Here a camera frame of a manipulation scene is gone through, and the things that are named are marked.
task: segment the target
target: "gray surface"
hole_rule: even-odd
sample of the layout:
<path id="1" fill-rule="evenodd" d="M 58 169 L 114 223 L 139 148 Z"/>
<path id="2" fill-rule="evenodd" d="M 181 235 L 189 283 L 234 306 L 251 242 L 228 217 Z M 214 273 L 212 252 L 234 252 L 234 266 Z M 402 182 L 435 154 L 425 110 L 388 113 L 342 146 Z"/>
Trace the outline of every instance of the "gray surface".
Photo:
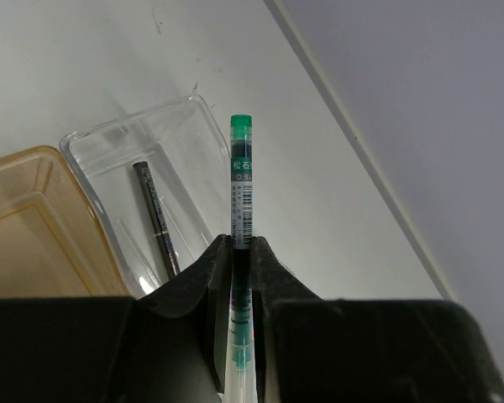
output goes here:
<path id="1" fill-rule="evenodd" d="M 504 373 L 504 0 L 283 3 Z"/>

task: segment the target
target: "scratch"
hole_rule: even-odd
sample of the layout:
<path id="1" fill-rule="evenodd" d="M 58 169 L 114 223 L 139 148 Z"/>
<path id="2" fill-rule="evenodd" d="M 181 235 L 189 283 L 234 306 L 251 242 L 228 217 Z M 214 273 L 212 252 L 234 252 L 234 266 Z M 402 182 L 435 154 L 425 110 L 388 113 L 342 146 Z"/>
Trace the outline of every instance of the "scratch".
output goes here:
<path id="1" fill-rule="evenodd" d="M 160 25 L 162 23 L 159 23 L 159 21 L 157 21 L 157 17 L 155 16 L 155 7 L 157 7 L 157 6 L 153 6 L 151 8 L 151 17 L 153 17 L 153 21 L 155 21 L 155 29 L 157 30 L 157 33 L 159 35 L 162 35 L 162 31 L 160 30 Z"/>

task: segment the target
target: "clear plastic tray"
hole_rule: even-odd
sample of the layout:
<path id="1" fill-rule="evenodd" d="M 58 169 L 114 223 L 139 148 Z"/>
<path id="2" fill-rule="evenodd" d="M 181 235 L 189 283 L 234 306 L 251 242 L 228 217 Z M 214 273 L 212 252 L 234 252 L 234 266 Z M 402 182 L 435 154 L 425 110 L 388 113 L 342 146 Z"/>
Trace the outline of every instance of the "clear plastic tray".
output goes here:
<path id="1" fill-rule="evenodd" d="M 0 158 L 0 297 L 126 294 L 101 225 L 58 150 Z"/>
<path id="2" fill-rule="evenodd" d="M 150 164 L 181 269 L 229 228 L 229 152 L 198 95 L 64 137 L 60 149 L 92 202 L 130 291 L 168 278 L 133 164 Z"/>

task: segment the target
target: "black stick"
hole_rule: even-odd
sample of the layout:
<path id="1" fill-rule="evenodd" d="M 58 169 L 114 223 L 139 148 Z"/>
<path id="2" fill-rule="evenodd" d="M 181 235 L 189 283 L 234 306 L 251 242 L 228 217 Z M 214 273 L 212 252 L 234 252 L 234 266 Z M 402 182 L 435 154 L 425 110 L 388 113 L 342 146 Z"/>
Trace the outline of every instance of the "black stick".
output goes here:
<path id="1" fill-rule="evenodd" d="M 151 224 L 155 231 L 157 244 L 159 245 L 162 260 L 165 263 L 168 279 L 173 279 L 179 275 L 179 264 L 177 263 L 176 251 L 171 243 L 168 227 L 166 226 L 165 216 L 160 207 L 157 190 L 151 177 L 150 166 L 146 161 L 140 161 L 133 164 L 134 172 L 138 176 L 142 194 L 144 195 L 145 204 L 150 212 Z"/>

